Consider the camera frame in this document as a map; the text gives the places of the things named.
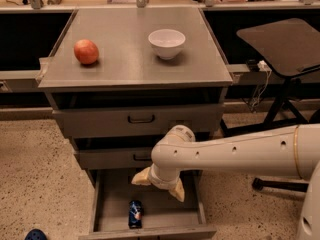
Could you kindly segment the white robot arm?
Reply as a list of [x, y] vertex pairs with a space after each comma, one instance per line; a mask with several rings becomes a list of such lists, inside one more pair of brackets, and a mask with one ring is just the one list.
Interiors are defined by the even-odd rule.
[[294, 125], [198, 142], [188, 127], [176, 125], [153, 147], [152, 165], [132, 183], [154, 185], [185, 199], [180, 173], [221, 170], [257, 176], [297, 177], [309, 182], [297, 240], [320, 240], [320, 125]]

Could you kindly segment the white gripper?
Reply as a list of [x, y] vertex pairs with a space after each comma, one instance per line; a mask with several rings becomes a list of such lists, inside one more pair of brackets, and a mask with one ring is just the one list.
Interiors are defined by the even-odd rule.
[[151, 183], [159, 189], [169, 190], [169, 193], [179, 202], [185, 201], [185, 190], [180, 172], [174, 168], [162, 168], [155, 164], [138, 172], [132, 178], [133, 185], [149, 186]]

